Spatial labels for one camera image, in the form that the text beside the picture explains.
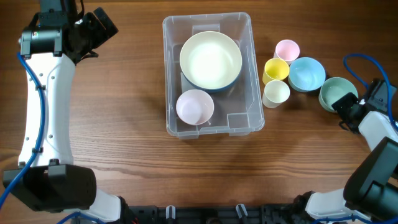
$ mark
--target plastic container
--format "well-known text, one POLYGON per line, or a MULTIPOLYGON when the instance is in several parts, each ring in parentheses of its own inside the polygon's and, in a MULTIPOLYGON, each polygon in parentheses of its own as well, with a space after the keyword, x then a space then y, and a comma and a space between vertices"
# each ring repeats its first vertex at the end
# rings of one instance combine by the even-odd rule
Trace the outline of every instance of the plastic container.
POLYGON ((250 16, 245 12, 194 16, 169 16, 163 21, 166 83, 166 128, 180 139, 195 139, 202 134, 229 133, 247 135, 265 124, 250 16), (243 64, 239 78, 231 88, 210 93, 213 116, 201 125, 184 123, 175 110, 179 96, 195 89, 184 77, 180 66, 183 44, 203 31, 221 32, 239 46, 243 64))

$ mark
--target blue cable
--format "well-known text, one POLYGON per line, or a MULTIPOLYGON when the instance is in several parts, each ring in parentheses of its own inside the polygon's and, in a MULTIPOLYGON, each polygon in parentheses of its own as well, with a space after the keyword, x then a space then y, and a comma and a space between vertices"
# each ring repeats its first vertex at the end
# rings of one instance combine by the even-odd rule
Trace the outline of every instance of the blue cable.
POLYGON ((83 214, 81 212, 73 212, 72 214, 70 214, 67 217, 63 218, 61 221, 57 222, 57 224, 65 223, 69 219, 75 218, 75 217, 82 217, 82 218, 85 218, 87 220, 99 223, 99 224, 105 224, 105 222, 102 222, 99 218, 89 217, 88 215, 85 215, 85 214, 83 214))
POLYGON ((347 59, 348 59, 348 58, 351 58, 351 57, 365 58, 365 59, 371 61, 371 62, 380 70, 381 74, 382 74, 383 77, 384 77, 384 81, 386 82, 386 85, 387 85, 387 114, 388 114, 388 118, 390 119, 391 126, 395 129, 395 131, 398 132, 398 126, 397 126, 397 124, 396 124, 396 121, 395 121, 394 118, 392 117, 392 108, 391 108, 391 104, 392 104, 392 103, 391 103, 391 101, 392 101, 392 96, 391 96, 391 84, 390 84, 390 81, 389 81, 389 79, 388 79, 387 73, 386 73, 386 72, 384 71, 384 69, 381 67, 380 63, 377 62, 377 60, 375 60, 374 58, 372 58, 372 57, 370 57, 370 56, 368 56, 368 55, 365 55, 365 54, 349 54, 349 55, 346 55, 346 56, 343 58, 344 66, 346 67, 346 69, 347 69, 356 79, 358 79, 358 80, 366 87, 366 89, 369 88, 368 84, 367 84, 364 80, 362 80, 361 78, 359 78, 359 77, 349 68, 349 66, 347 65, 347 59))
POLYGON ((390 220, 387 220, 387 221, 384 221, 384 222, 372 222, 370 220, 366 220, 366 219, 364 219, 362 217, 359 217, 357 215, 351 215, 351 216, 342 217, 342 218, 328 218, 328 217, 326 217, 326 218, 319 218, 317 220, 314 220, 311 224, 317 224, 319 222, 341 222, 341 221, 347 221, 347 220, 352 220, 352 221, 359 220, 359 221, 362 221, 362 222, 364 222, 366 224, 394 224, 394 223, 398 222, 398 217, 395 217, 393 219, 390 219, 390 220))
POLYGON ((41 117, 40 117, 40 128, 39 128, 39 135, 37 136, 37 141, 35 145, 35 150, 36 152, 32 153, 32 156, 30 159, 27 161, 25 164, 24 168, 18 173, 18 175, 14 178, 14 180, 11 181, 11 183, 7 186, 5 191, 2 193, 1 198, 0 198, 0 209, 2 208, 2 205, 6 201, 7 196, 10 194, 12 189, 15 187, 15 185, 18 184, 21 178, 25 175, 25 173, 29 170, 30 165, 35 161, 37 157, 37 151, 40 150, 40 147, 42 145, 43 141, 43 133, 44 133, 44 124, 45 124, 45 103, 44 103, 44 92, 41 89, 41 84, 40 81, 37 79, 35 73, 32 71, 32 69, 28 66, 24 58, 22 58, 22 55, 20 53, 17 54, 17 57, 19 61, 21 62, 22 66, 26 69, 32 80, 34 81, 36 87, 37 87, 37 92, 39 93, 39 98, 40 98, 40 110, 41 110, 41 117))

